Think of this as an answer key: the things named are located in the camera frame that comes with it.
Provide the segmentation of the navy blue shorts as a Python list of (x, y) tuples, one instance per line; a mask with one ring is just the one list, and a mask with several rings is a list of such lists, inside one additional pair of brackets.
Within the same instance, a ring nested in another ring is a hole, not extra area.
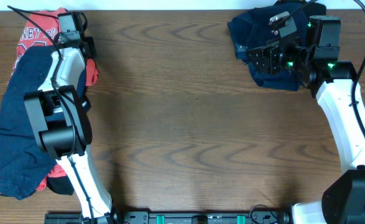
[(9, 80), (0, 107), (0, 194), (30, 197), (56, 165), (36, 143), (24, 96), (52, 77), (57, 60), (51, 46), (30, 47)]

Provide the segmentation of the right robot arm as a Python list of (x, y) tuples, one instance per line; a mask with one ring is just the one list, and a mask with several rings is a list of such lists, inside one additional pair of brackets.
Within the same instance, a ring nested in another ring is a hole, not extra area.
[(341, 164), (341, 176), (321, 199), (292, 205), (279, 221), (365, 223), (365, 107), (353, 64), (338, 58), (341, 22), (331, 16), (310, 17), (305, 45), (289, 13), (271, 17), (269, 24), (275, 39), (248, 50), (247, 56), (261, 74), (302, 75), (326, 115)]

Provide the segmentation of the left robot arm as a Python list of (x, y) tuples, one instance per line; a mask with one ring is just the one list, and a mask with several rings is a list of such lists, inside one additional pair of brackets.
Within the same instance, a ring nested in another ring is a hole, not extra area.
[(113, 200), (99, 178), (91, 156), (91, 124), (77, 94), (88, 59), (96, 56), (88, 21), (82, 12), (58, 15), (61, 32), (48, 75), (38, 90), (24, 96), (24, 106), (39, 149), (66, 172), (81, 213), (48, 213), (46, 223), (114, 223)]

